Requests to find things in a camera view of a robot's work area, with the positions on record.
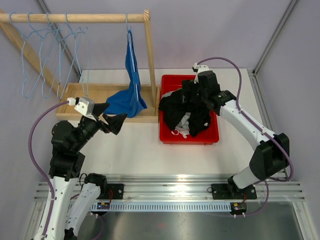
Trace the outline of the blue tank top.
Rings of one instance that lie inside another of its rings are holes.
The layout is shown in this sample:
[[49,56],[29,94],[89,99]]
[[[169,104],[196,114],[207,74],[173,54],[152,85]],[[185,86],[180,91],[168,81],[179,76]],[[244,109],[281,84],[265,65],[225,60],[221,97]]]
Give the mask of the blue tank top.
[[[127,114],[128,118],[134,118],[137,116],[141,111],[148,108],[146,102],[141,96],[141,82],[140,76],[138,72],[138,64],[135,55],[134,49],[134,39],[132,34],[132,47],[133,47],[133,57],[135,63],[135,72],[133,73],[133,77],[131,76],[131,61],[129,57],[129,45],[127,41],[127,49],[126,49],[126,56],[125,56],[125,69],[127,71],[129,77],[129,86],[125,90],[118,91],[114,95],[107,98],[106,103],[109,104],[109,107],[104,111],[106,115],[119,115],[119,114]],[[134,83],[137,84],[137,91],[138,91],[138,99],[134,93]]]

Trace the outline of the black tank top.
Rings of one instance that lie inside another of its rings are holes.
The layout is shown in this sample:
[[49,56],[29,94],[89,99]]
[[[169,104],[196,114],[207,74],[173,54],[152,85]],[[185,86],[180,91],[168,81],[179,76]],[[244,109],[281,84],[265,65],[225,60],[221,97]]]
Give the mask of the black tank top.
[[[210,110],[204,103],[183,102],[182,89],[177,89],[173,93],[174,99],[182,106],[184,112],[191,113],[189,122],[189,133],[191,137],[196,137],[200,132],[207,130],[210,127],[211,115]],[[158,109],[161,111],[161,100]]]

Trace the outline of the white camisole tank top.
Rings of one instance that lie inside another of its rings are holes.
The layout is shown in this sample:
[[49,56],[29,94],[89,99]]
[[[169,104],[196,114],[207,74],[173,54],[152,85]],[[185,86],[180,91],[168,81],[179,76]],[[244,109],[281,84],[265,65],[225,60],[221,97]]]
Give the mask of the white camisole tank top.
[[181,135],[184,139],[190,135],[190,128],[187,127],[178,127],[176,126],[174,130],[171,131],[172,135],[178,136]]

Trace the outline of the light blue hanger of grey top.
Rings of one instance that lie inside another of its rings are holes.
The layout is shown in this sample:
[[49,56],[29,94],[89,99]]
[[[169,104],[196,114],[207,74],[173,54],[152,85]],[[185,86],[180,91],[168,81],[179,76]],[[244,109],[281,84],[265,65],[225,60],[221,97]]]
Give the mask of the light blue hanger of grey top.
[[[76,29],[73,29],[68,22],[68,15],[66,13],[63,15],[64,22],[60,25],[57,25],[51,21],[49,15],[50,13],[47,12],[46,18],[49,25],[48,32],[54,34],[54,37],[59,44],[59,62],[54,75],[55,77],[59,77],[57,82],[56,96],[59,100],[63,98],[67,89],[67,85],[70,81],[72,71],[76,73],[77,79],[81,82],[82,90],[87,95],[89,91],[89,82],[84,82],[83,80],[82,69],[78,59],[78,49],[82,36],[87,35],[89,30],[87,27],[81,28],[80,26]],[[69,70],[65,78],[62,76],[63,56],[65,56],[69,62]]]

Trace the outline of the light blue hanger of black top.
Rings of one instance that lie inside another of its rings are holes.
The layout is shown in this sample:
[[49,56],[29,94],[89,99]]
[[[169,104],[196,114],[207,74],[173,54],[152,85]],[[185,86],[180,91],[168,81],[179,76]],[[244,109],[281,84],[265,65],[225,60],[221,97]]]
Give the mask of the light blue hanger of black top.
[[65,26],[67,27],[67,36],[65,40],[73,47],[71,51],[72,61],[71,67],[75,67],[79,73],[79,83],[81,84],[82,91],[86,97],[89,96],[89,81],[90,77],[83,76],[83,71],[88,70],[90,66],[90,31],[89,28],[84,26],[72,26],[68,13],[64,14]]

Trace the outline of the light blue hanger of green top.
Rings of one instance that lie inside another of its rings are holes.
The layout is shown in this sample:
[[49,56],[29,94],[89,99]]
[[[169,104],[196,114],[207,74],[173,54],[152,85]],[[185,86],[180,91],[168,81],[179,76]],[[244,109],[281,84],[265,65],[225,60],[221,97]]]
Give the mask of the light blue hanger of green top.
[[[71,30],[68,31],[68,35],[61,35],[61,30],[67,24],[64,23],[61,26],[57,26],[55,23],[49,21],[49,13],[45,14],[47,21],[47,28],[36,29],[31,25],[31,16],[33,13],[27,14],[27,22],[32,31],[24,39],[29,38],[32,34],[36,34],[40,40],[39,53],[36,55],[39,57],[39,67],[40,72],[37,77],[37,80],[43,80],[41,85],[41,94],[44,98],[49,98],[51,92],[55,92],[59,100],[63,98],[64,92],[66,91],[67,84],[69,82],[70,76],[74,70],[75,58],[68,59],[67,62],[64,62],[65,54],[68,52],[68,46],[66,44],[66,39],[69,38],[73,33]],[[52,39],[57,42],[58,47],[55,47],[55,44],[52,42],[50,48],[44,52],[44,44],[47,36],[52,36]],[[58,55],[58,65],[55,68],[53,78],[50,79],[48,76],[45,76],[45,70],[49,66],[51,55]]]

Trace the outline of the light blue hanger of white top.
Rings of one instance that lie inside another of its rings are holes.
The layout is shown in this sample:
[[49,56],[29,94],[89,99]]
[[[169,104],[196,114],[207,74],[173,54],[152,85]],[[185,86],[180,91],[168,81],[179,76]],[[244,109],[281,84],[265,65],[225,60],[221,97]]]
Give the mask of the light blue hanger of white top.
[[[13,42],[17,44],[17,47],[21,52],[21,62],[22,62],[22,72],[24,76],[24,82],[22,83],[22,95],[28,99],[30,98],[34,91],[37,88],[39,82],[41,84],[41,95],[47,99],[50,97],[52,92],[57,92],[59,88],[59,84],[56,82],[56,76],[52,74],[51,70],[47,67],[48,59],[50,57],[51,51],[53,50],[53,45],[50,47],[49,52],[46,58],[42,58],[42,50],[44,46],[44,40],[46,36],[50,33],[55,33],[51,27],[43,28],[43,29],[35,29],[32,25],[29,27],[32,31],[25,35],[22,31],[15,25],[19,21],[19,14],[16,12],[11,12],[8,15],[9,25],[13,27],[13,30],[18,35],[13,39]],[[39,51],[36,52],[31,45],[27,42],[27,39],[30,38],[33,34],[37,35],[40,39],[40,47]],[[32,88],[29,92],[26,92],[27,85],[31,82],[27,76],[27,72],[25,69],[25,61],[28,61],[29,64],[38,72],[38,77],[32,85]]]

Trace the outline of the grey tank top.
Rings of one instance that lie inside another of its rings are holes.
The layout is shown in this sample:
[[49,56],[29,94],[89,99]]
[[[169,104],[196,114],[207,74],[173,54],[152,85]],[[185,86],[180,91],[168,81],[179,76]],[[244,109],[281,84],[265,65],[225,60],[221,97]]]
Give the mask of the grey tank top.
[[171,131],[186,131],[189,128],[190,112],[182,110],[182,106],[175,100],[174,91],[169,91],[161,97],[161,111],[163,119]]

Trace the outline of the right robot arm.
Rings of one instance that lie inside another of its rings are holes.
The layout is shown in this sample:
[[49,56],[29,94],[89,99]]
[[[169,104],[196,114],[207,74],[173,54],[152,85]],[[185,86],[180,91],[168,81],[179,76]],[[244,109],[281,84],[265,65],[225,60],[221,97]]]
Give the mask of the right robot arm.
[[239,198],[249,186],[262,182],[290,165],[289,138],[276,134],[244,110],[228,90],[221,90],[216,74],[206,70],[194,80],[182,81],[182,101],[203,103],[229,122],[250,144],[253,155],[248,166],[227,180],[230,197]]

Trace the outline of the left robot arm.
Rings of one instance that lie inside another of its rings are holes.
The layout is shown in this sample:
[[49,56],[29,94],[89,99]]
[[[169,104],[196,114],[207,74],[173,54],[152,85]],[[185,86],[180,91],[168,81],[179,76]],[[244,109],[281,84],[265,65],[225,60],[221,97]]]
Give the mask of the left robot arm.
[[127,118],[126,113],[109,116],[104,112],[108,103],[96,103],[82,113],[77,126],[67,120],[56,123],[52,130],[52,158],[46,181],[48,197],[35,240],[76,240],[84,218],[97,199],[112,201],[116,192],[102,174],[86,175],[74,204],[73,189],[81,175],[85,155],[81,149],[99,131],[117,135]]

